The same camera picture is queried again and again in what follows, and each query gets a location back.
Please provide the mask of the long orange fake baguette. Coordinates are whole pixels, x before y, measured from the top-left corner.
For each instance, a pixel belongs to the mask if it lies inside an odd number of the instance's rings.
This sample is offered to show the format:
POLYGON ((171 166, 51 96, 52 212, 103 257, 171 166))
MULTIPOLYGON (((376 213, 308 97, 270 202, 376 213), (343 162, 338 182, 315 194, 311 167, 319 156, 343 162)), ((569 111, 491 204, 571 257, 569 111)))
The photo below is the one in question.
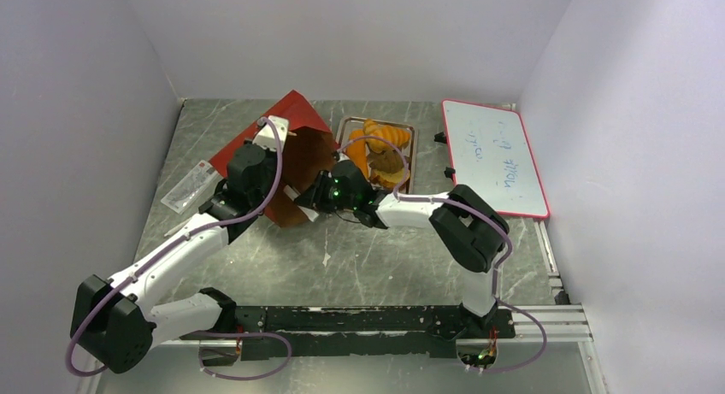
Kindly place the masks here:
POLYGON ((364 139, 362 139, 363 135, 363 129, 353 130, 349 134, 348 144, 345 147, 345 154, 362 172, 364 178, 369 179, 366 142, 364 139))

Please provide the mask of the dark fake bread loaf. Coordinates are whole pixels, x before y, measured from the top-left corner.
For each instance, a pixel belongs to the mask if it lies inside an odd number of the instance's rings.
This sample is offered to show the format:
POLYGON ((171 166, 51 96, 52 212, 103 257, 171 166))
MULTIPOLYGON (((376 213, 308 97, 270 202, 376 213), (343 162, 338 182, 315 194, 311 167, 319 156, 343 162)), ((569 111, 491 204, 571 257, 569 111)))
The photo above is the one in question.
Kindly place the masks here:
POLYGON ((394 173, 404 168, 403 157, 395 150, 384 150, 380 153, 369 152, 367 155, 368 164, 372 169, 394 173))

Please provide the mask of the red paper bag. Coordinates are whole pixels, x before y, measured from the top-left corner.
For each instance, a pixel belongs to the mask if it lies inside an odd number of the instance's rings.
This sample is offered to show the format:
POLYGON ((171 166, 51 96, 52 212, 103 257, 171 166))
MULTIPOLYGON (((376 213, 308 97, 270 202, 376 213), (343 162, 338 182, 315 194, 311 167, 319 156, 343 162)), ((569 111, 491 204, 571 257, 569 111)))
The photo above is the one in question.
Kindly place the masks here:
POLYGON ((339 145, 334 141, 330 127, 298 91, 288 92, 263 114, 288 120, 292 132, 282 152, 281 182, 265 209, 265 215, 279 227, 297 226, 309 218, 284 189, 290 187, 299 193, 306 191, 321 170, 332 168, 333 152, 339 145))

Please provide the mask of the silver metal tray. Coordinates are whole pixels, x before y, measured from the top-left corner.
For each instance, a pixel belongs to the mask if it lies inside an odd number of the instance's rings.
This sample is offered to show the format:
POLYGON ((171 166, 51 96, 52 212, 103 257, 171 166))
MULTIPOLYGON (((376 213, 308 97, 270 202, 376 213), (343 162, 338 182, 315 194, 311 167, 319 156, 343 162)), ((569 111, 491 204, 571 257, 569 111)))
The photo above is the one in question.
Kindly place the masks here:
POLYGON ((337 142, 372 185, 408 193, 415 170, 417 132, 410 125, 348 117, 341 121, 337 142))

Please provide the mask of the orange fake croissant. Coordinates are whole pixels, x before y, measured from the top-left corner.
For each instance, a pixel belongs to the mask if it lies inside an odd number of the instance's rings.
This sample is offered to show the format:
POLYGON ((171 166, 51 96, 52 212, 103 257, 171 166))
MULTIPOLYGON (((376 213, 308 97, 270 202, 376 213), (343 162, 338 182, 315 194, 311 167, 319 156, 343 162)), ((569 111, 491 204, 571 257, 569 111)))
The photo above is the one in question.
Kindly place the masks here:
POLYGON ((364 121, 362 130, 368 148, 374 153, 392 150, 393 147, 403 149, 411 139, 407 129, 384 125, 372 119, 364 121))

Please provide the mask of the pale fake bread slice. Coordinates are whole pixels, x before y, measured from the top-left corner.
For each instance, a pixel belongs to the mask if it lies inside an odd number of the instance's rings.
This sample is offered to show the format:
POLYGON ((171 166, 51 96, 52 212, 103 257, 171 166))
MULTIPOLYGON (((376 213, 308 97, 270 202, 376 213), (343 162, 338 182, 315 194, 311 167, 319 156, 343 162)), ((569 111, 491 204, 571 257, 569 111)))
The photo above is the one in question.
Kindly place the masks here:
POLYGON ((394 173, 388 173, 380 171, 378 169, 372 169, 370 172, 370 181, 374 185, 384 187, 388 190, 392 190, 398 184, 406 185, 410 179, 410 173, 404 168, 399 169, 394 173))

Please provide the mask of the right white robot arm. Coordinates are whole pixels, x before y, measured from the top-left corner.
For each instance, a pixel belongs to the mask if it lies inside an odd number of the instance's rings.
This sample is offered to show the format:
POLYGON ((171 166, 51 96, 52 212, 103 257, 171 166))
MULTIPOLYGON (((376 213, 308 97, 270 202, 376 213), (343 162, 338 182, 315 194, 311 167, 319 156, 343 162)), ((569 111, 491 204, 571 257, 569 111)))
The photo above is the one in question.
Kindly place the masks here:
POLYGON ((404 195, 376 188, 350 160, 321 171, 294 203, 317 213, 350 211, 366 227, 435 231, 463 269, 463 330, 483 337, 498 306, 498 264, 512 251, 509 226, 473 189, 455 185, 435 195, 404 195))

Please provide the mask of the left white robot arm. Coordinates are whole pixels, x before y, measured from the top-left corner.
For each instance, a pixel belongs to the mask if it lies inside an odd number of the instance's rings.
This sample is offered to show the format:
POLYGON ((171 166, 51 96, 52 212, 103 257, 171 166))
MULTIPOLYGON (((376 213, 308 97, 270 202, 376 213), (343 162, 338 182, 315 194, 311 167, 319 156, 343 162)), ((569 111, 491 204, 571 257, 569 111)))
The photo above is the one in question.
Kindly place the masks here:
POLYGON ((91 377, 125 373, 159 344, 187 334, 224 339, 237 331, 236 303, 214 288, 161 304, 161 296, 200 262, 239 238, 271 202, 282 149, 247 142, 227 179, 200 210, 149 255, 108 279, 92 275, 76 293, 66 369, 91 377))

